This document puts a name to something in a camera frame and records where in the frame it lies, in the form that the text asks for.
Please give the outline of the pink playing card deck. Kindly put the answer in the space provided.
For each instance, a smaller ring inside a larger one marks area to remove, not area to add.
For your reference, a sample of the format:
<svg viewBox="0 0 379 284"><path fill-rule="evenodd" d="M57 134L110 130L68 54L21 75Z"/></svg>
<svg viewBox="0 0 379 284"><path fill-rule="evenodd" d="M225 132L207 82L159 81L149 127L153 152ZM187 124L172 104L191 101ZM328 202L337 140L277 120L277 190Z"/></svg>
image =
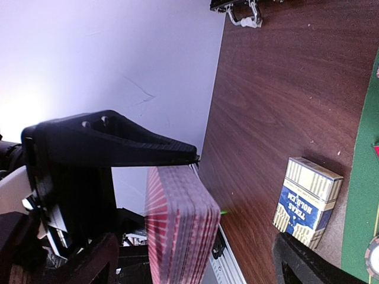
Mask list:
<svg viewBox="0 0 379 284"><path fill-rule="evenodd" d="M153 283L201 283L221 210L191 166L150 168L144 217Z"/></svg>

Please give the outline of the round green poker mat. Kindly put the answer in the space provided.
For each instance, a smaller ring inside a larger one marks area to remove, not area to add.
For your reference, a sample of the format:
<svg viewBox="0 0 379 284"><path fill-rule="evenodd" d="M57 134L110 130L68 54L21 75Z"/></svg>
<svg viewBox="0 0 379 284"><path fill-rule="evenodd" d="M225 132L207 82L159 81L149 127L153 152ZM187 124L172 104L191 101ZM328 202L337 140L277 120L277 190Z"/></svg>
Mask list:
<svg viewBox="0 0 379 284"><path fill-rule="evenodd" d="M378 56L362 109L349 181L342 245L342 269L366 283L378 283L366 269L365 252L378 235Z"/></svg>

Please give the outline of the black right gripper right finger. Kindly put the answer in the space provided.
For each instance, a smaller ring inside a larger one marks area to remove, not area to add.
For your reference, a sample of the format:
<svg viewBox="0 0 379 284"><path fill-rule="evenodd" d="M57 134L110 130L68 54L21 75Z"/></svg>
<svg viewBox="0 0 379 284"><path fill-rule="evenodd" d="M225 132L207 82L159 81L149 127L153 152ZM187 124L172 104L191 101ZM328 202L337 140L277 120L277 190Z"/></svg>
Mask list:
<svg viewBox="0 0 379 284"><path fill-rule="evenodd" d="M327 262L289 233L277 234L272 255L278 283L363 283Z"/></svg>

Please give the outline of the black poker case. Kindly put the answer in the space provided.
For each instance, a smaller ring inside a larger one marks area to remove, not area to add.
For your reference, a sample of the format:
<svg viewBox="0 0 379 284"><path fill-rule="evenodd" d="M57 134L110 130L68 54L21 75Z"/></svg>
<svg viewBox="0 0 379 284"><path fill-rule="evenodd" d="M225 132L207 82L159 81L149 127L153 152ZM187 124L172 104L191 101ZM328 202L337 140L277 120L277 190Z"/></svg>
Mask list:
<svg viewBox="0 0 379 284"><path fill-rule="evenodd" d="M260 28L263 17L256 0L211 0L210 10L227 14L235 26Z"/></svg>

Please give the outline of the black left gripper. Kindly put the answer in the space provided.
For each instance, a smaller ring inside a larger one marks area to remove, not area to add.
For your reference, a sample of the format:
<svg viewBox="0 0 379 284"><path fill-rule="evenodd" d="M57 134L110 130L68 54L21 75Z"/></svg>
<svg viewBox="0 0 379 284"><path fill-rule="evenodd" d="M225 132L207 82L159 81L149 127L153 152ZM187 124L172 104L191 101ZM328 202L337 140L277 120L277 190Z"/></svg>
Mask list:
<svg viewBox="0 0 379 284"><path fill-rule="evenodd" d="M21 134L34 204L54 252L70 257L105 233L144 230L143 216L118 208L112 168L198 162L193 145L100 111L45 121Z"/></svg>

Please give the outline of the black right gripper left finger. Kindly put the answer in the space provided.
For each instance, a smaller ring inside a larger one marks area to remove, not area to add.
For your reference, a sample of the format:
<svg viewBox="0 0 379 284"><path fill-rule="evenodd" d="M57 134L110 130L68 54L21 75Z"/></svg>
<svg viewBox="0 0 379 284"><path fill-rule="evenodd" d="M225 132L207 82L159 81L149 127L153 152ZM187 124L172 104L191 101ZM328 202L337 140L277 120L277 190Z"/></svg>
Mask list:
<svg viewBox="0 0 379 284"><path fill-rule="evenodd" d="M9 283L114 283L118 264L118 241L114 234L104 234L63 266L45 270L11 263Z"/></svg>

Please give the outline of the red triangular dealer marker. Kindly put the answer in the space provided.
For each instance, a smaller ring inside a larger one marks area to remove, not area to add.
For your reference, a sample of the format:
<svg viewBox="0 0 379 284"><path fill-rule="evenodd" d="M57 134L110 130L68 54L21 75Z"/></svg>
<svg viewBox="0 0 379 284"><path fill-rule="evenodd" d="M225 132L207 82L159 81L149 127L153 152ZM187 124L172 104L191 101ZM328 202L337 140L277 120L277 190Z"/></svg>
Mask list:
<svg viewBox="0 0 379 284"><path fill-rule="evenodd" d="M373 144L372 149L375 153L375 156L377 158L377 161L379 161L379 145L378 144Z"/></svg>

